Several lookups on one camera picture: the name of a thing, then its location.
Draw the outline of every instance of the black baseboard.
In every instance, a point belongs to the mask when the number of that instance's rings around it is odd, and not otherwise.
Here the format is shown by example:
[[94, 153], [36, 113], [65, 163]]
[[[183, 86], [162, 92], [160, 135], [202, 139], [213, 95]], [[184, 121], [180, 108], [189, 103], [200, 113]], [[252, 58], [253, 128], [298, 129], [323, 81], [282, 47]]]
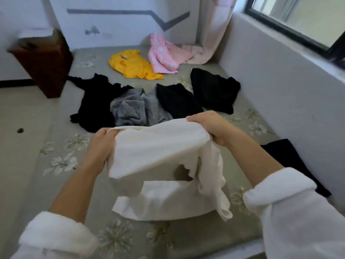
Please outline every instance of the black baseboard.
[[20, 86], [33, 86], [33, 85], [36, 85], [36, 84], [35, 84], [35, 82], [32, 79], [0, 81], [0, 88], [20, 87]]

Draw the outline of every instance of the window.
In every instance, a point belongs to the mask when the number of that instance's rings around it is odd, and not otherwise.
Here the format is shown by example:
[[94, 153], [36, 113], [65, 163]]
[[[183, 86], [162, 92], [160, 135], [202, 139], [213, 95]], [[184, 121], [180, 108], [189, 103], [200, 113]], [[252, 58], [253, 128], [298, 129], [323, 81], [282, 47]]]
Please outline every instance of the window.
[[248, 0], [245, 13], [345, 69], [345, 0]]

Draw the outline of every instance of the forearm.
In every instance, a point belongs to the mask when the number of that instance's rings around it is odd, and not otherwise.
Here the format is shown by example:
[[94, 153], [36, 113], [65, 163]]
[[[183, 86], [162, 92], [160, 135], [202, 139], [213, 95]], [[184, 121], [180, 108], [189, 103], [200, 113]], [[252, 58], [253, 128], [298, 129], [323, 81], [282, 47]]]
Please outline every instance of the forearm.
[[270, 174], [283, 168], [257, 142], [236, 127], [231, 126], [228, 129], [225, 140], [225, 146], [254, 187]]
[[48, 211], [84, 223], [98, 174], [93, 169], [95, 167], [81, 165], [65, 183]]

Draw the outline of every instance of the black garment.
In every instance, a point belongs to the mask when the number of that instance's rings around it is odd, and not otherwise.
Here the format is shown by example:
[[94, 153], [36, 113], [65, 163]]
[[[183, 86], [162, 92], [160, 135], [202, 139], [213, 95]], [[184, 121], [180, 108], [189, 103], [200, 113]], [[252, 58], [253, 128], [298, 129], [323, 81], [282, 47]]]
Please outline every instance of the black garment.
[[264, 150], [268, 152], [282, 166], [292, 167], [312, 179], [317, 185], [315, 191], [318, 194], [324, 197], [329, 197], [331, 195], [331, 193], [325, 187], [323, 187], [323, 185], [308, 170], [308, 168], [305, 166], [302, 159], [298, 155], [296, 149], [288, 139], [282, 139], [262, 145], [262, 148], [264, 148]]
[[193, 94], [180, 83], [169, 86], [158, 83], [157, 98], [162, 107], [171, 113], [174, 119], [185, 118], [188, 115], [204, 111]]
[[190, 73], [195, 98], [201, 106], [233, 114], [233, 103], [241, 88], [234, 78], [225, 79], [208, 71], [193, 68]]
[[69, 76], [67, 80], [85, 91], [78, 113], [71, 115], [71, 122], [79, 125], [90, 133], [95, 133], [102, 127], [113, 127], [114, 116], [110, 112], [110, 102], [131, 86], [121, 87], [121, 84], [110, 84], [104, 75], [95, 74], [92, 79], [81, 79]]

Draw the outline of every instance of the person's left hand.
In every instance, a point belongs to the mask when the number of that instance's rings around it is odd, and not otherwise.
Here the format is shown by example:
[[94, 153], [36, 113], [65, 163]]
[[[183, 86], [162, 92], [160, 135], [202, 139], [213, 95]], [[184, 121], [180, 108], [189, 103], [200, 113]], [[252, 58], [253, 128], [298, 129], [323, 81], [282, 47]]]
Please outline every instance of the person's left hand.
[[107, 133], [109, 129], [101, 128], [92, 135], [82, 164], [87, 172], [96, 176], [102, 172], [105, 161], [115, 145], [115, 136], [119, 133], [119, 130], [111, 130]]

